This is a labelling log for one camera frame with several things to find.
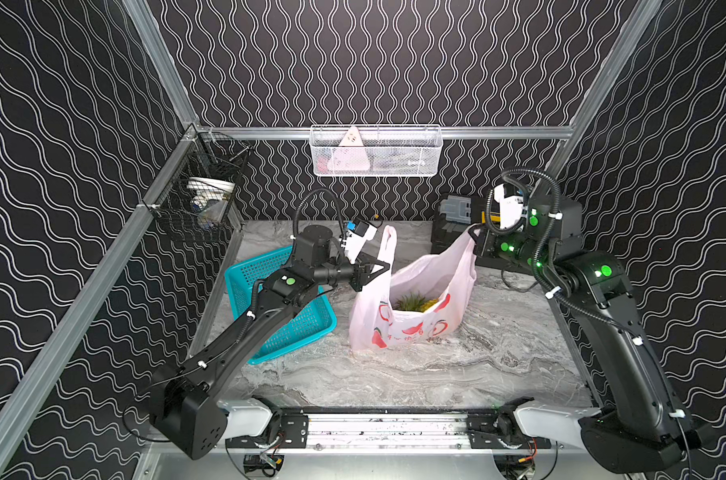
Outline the small orange pineapple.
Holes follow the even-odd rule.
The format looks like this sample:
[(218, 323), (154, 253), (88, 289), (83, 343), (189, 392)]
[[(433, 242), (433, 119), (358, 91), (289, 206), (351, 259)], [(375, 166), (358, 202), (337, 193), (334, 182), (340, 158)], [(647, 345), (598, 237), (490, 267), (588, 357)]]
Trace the small orange pineapple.
[(409, 293), (398, 298), (393, 308), (398, 311), (425, 313), (439, 302), (439, 298), (428, 298), (419, 293)]

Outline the pink strawberry plastic bag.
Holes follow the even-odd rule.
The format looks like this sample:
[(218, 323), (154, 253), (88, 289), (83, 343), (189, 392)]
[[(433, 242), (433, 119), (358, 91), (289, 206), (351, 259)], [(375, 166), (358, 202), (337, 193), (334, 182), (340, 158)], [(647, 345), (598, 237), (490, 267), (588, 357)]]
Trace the pink strawberry plastic bag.
[(424, 255), (363, 287), (350, 313), (354, 351), (380, 350), (451, 334), (461, 325), (477, 279), (475, 240), (463, 232), (440, 254)]

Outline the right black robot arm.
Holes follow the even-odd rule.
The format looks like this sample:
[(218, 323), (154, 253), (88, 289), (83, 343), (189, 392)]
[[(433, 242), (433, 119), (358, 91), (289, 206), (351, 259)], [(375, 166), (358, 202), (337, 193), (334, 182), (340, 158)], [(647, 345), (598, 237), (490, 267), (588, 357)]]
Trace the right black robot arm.
[(624, 266), (585, 249), (581, 205), (559, 187), (534, 195), (506, 176), (487, 194), (484, 210), (482, 226), (470, 231), (476, 253), (531, 272), (553, 313), (581, 327), (613, 398), (584, 413), (520, 401), (513, 415), (521, 433), (581, 448), (616, 474), (690, 463), (711, 429), (692, 418), (666, 377)]

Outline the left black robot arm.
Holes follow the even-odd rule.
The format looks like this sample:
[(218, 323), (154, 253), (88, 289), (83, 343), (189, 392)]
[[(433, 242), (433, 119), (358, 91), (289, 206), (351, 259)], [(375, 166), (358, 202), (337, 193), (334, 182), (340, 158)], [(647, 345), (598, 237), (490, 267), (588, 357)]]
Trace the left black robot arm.
[(389, 262), (364, 252), (351, 260), (343, 244), (324, 226), (295, 234), (286, 262), (255, 282), (245, 313), (194, 357), (155, 371), (147, 387), (150, 423), (190, 459), (207, 455), (224, 438), (228, 414), (218, 401), (232, 376), (318, 299), (322, 286), (347, 282), (360, 292), (390, 270)]

